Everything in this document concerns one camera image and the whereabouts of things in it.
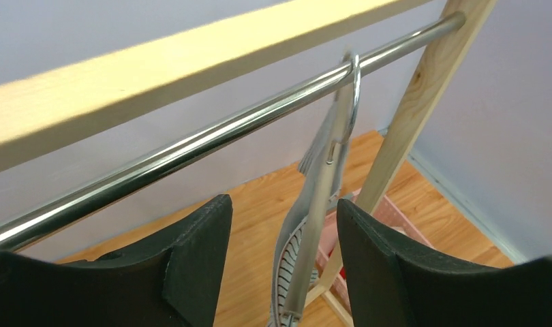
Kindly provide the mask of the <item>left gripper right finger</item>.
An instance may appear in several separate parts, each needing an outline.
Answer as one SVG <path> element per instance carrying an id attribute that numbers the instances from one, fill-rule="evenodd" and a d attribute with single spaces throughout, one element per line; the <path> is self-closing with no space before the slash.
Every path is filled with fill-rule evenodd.
<path id="1" fill-rule="evenodd" d="M 414 321 L 355 326 L 552 326 L 552 255 L 494 268 L 432 249 L 400 266 Z"/>

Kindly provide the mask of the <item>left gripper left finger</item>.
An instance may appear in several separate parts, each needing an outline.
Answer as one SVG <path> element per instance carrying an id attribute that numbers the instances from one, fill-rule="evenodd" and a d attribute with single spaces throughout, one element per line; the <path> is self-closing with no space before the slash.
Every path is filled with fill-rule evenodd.
<path id="1" fill-rule="evenodd" d="M 0 250 L 0 326 L 212 326 L 232 200 L 96 260 L 45 262 Z"/>

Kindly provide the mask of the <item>red underwear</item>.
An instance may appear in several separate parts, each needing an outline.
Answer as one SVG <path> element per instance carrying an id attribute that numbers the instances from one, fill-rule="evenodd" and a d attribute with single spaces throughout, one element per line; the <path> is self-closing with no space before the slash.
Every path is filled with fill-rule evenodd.
<path id="1" fill-rule="evenodd" d="M 343 280 L 346 280 L 346 271 L 344 267 L 342 267 L 341 270 L 339 271 L 339 275 Z"/>

